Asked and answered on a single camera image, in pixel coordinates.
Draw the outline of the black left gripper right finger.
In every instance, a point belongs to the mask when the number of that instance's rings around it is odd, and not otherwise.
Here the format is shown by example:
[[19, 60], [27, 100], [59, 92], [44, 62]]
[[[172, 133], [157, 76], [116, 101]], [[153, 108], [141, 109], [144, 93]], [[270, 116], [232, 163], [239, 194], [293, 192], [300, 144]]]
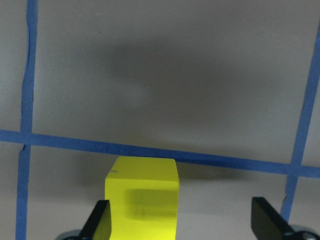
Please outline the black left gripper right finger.
[[257, 240], [303, 240], [264, 197], [251, 199], [251, 230]]

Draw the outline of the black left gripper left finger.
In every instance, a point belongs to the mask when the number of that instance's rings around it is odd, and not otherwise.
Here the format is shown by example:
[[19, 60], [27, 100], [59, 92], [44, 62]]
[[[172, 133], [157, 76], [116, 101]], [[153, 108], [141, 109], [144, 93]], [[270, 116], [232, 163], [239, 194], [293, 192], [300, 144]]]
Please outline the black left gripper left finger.
[[110, 202], [109, 200], [99, 200], [78, 237], [80, 240], [109, 240], [111, 233]]

